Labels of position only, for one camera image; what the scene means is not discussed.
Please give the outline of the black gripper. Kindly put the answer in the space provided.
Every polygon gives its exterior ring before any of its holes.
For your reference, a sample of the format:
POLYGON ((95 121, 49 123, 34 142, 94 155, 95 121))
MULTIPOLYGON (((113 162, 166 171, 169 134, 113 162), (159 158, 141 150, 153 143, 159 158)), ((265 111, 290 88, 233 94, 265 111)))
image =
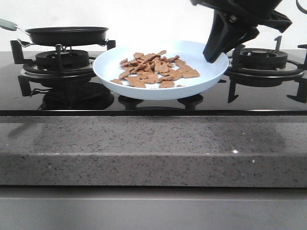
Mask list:
POLYGON ((253 26, 236 32, 226 12, 246 23, 265 25, 281 33, 292 25, 286 15, 275 10, 281 3, 279 0, 192 0, 191 3, 217 10, 214 11, 211 33, 203 50, 206 61, 210 63, 215 62, 222 53, 255 39, 260 33, 253 26))

